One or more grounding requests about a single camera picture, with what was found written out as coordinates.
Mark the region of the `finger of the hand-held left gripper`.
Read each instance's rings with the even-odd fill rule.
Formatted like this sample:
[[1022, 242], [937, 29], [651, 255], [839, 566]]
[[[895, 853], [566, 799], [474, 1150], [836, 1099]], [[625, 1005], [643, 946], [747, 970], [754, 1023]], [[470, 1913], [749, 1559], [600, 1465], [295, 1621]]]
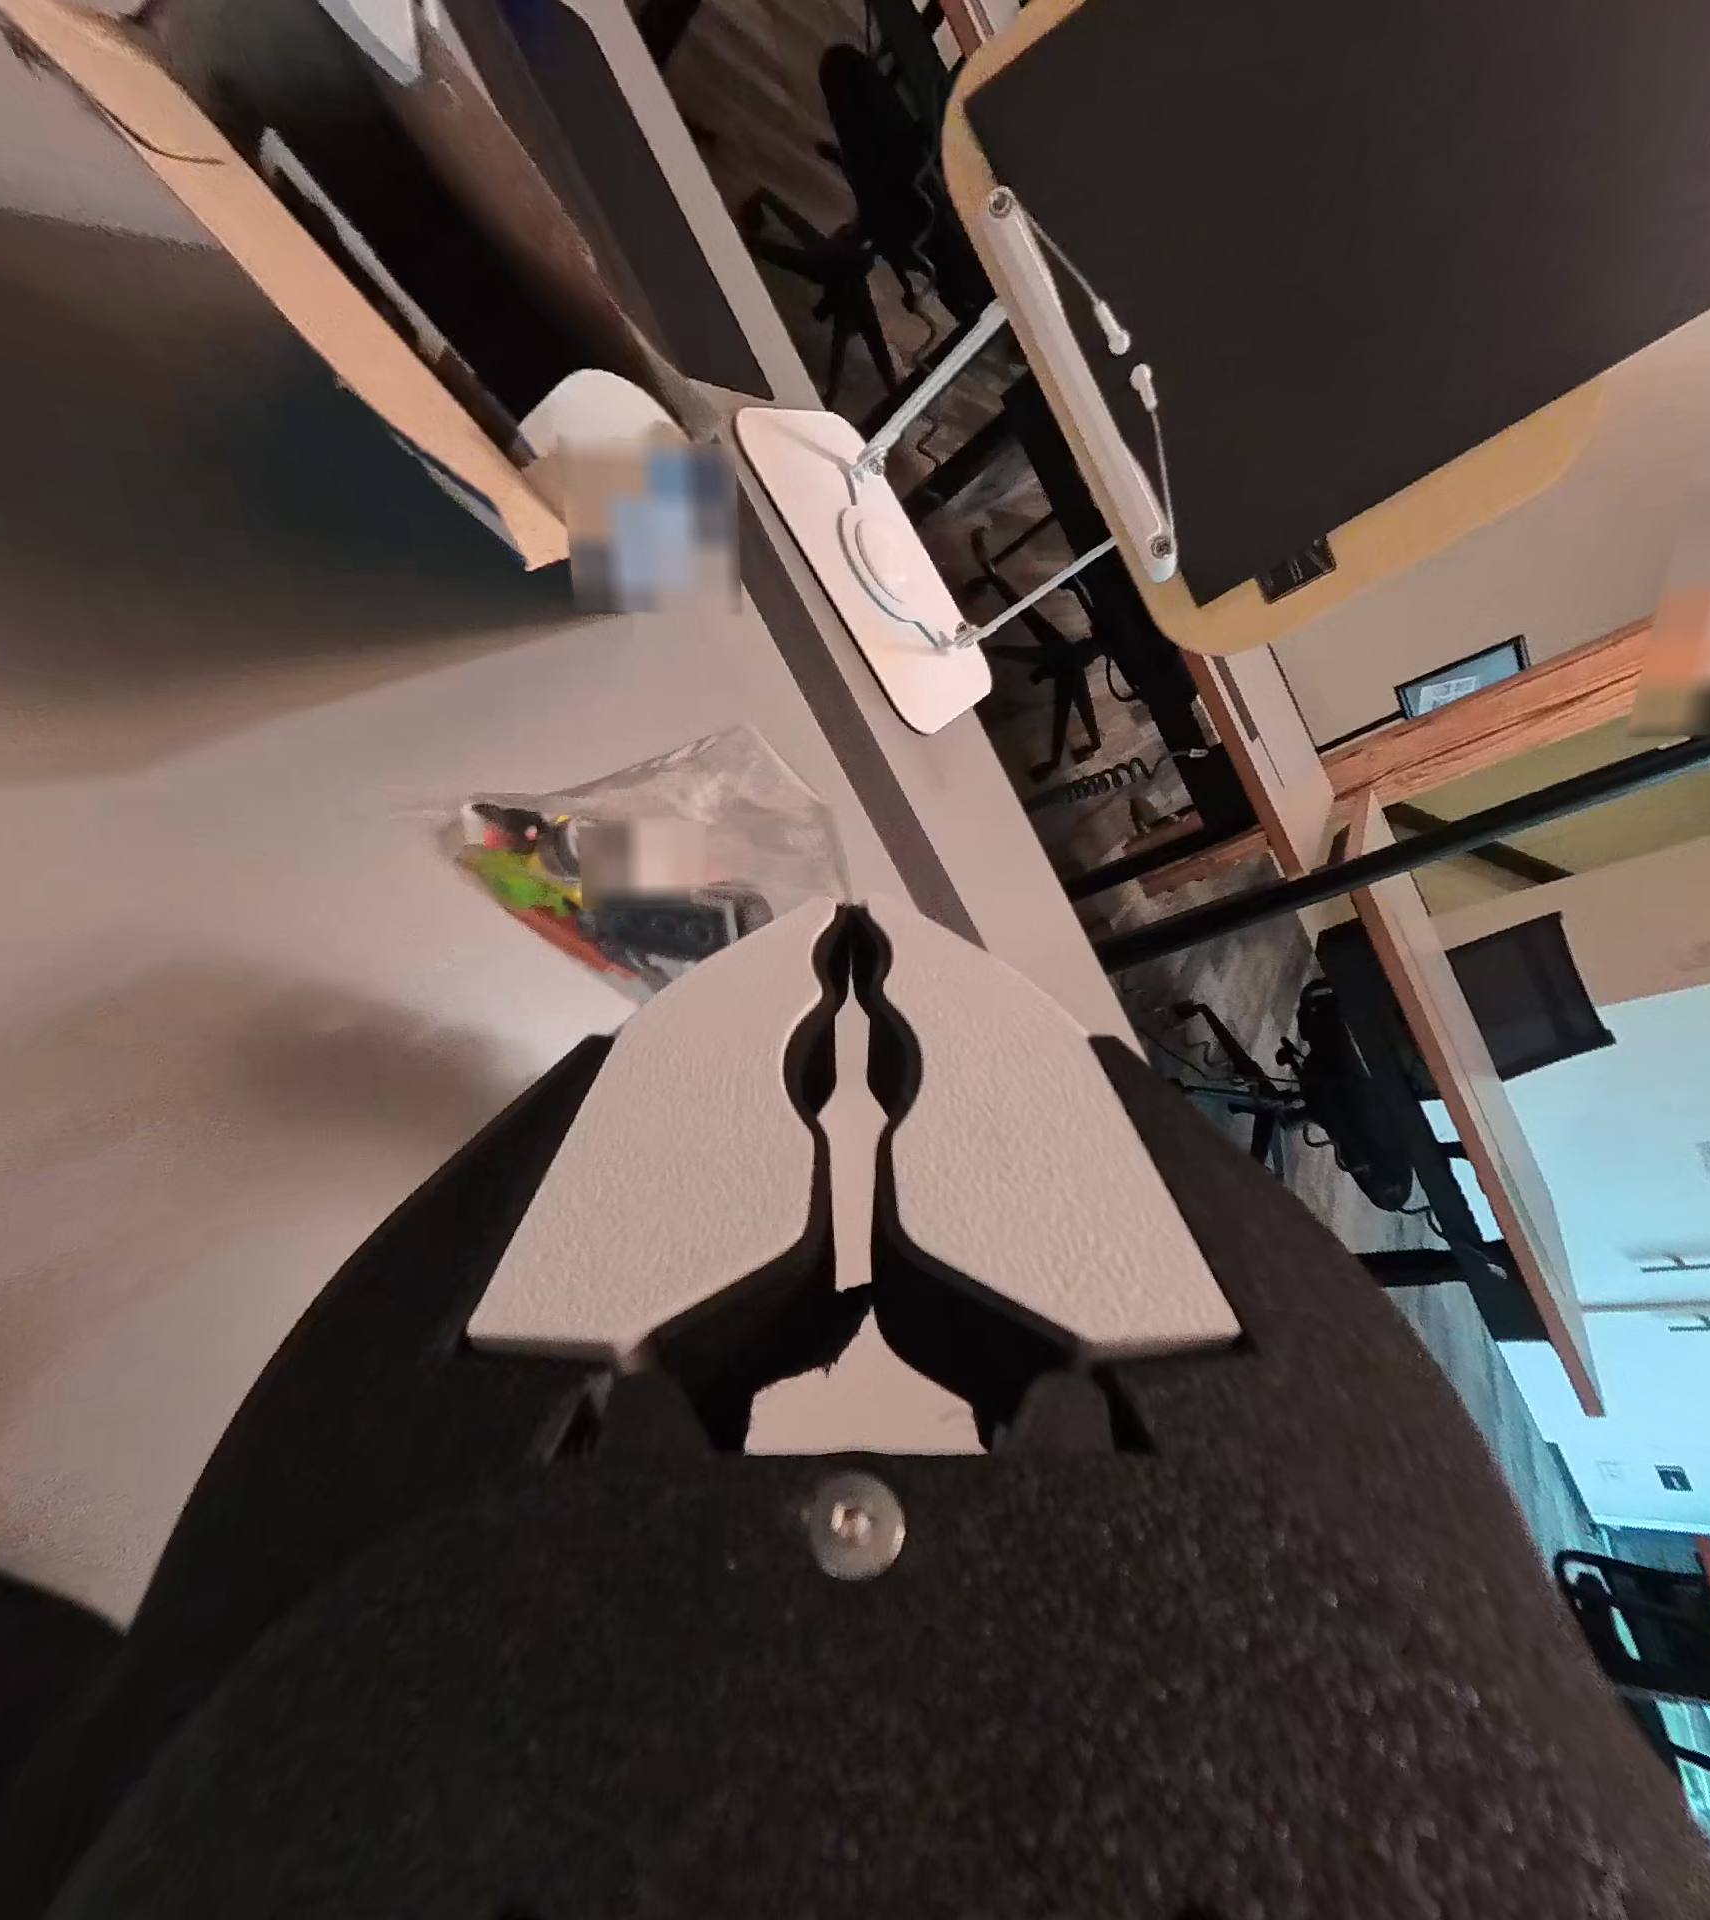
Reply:
[[620, 519], [654, 500], [659, 468], [682, 455], [682, 425], [643, 385], [600, 367], [566, 374], [517, 427], [517, 465], [557, 511], [575, 561], [600, 561]]

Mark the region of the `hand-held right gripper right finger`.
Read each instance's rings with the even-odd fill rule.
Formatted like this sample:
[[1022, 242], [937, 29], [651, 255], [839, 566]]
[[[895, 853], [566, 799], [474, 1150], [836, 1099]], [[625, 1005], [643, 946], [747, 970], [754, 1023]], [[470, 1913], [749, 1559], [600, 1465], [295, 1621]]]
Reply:
[[1224, 1348], [1243, 1325], [1094, 1047], [1027, 973], [917, 910], [869, 910], [915, 1089], [892, 1217], [929, 1256], [1097, 1362]]

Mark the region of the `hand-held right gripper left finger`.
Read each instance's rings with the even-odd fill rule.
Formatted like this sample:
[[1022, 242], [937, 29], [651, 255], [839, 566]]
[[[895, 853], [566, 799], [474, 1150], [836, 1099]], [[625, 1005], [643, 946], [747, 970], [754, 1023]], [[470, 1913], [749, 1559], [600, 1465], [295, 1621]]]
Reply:
[[808, 900], [698, 962], [612, 1038], [467, 1321], [489, 1352], [633, 1363], [653, 1336], [805, 1247], [835, 1042]]

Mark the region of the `clear bag of lego pieces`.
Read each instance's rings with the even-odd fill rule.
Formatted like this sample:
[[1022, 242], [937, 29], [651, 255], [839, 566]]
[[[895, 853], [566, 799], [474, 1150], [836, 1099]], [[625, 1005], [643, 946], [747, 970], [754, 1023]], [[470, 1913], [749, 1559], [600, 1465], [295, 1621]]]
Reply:
[[633, 1004], [851, 894], [830, 806], [747, 724], [571, 789], [470, 796], [438, 846], [543, 948]]

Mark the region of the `blue lego set box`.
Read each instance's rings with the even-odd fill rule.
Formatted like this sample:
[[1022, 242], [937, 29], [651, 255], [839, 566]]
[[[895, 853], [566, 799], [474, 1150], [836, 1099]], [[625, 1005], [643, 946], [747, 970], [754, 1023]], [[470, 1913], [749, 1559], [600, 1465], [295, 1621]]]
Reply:
[[592, 362], [569, 265], [503, 248], [406, 101], [454, 76], [416, 4], [0, 1], [340, 385], [533, 568], [571, 554], [525, 414]]

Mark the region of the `small black framed screen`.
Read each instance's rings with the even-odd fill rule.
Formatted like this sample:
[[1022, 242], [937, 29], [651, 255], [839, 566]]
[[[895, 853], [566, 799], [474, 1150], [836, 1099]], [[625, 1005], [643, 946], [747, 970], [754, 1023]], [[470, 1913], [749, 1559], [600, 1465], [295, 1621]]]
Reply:
[[1452, 708], [1488, 687], [1509, 682], [1533, 666], [1527, 635], [1509, 635], [1443, 666], [1397, 683], [1397, 708], [1403, 720], [1425, 717]]

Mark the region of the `wooden pillar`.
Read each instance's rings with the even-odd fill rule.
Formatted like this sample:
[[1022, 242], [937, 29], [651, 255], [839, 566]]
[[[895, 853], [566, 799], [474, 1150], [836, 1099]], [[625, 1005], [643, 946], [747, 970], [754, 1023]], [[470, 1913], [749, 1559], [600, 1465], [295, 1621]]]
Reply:
[[1602, 729], [1635, 711], [1655, 623], [1644, 617], [1419, 717], [1322, 755], [1344, 802], [1415, 802], [1519, 755]]

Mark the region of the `wooden desk black frame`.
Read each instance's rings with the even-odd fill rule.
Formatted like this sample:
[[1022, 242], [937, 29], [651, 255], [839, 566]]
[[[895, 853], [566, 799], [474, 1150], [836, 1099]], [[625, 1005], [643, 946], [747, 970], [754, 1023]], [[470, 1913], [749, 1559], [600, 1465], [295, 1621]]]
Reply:
[[1499, 1225], [1499, 1246], [1490, 1251], [1472, 1247], [1469, 1256], [1503, 1262], [1514, 1272], [1574, 1402], [1588, 1418], [1600, 1418], [1604, 1398], [1586, 1310], [1540, 1159], [1444, 955], [1444, 940], [1415, 875], [1599, 803], [1604, 796], [1602, 773], [1559, 779], [1519, 799], [1397, 837], [1381, 781], [1334, 781], [1300, 726], [1300, 710], [1287, 685], [1278, 689], [1273, 713], [1264, 713], [1243, 695], [1234, 676], [1236, 657], [1188, 651], [1184, 662], [1283, 875], [1109, 934], [1094, 946], [1097, 960], [1110, 976], [1125, 976], [1276, 918], [1307, 916], [1324, 904], [1351, 904]]

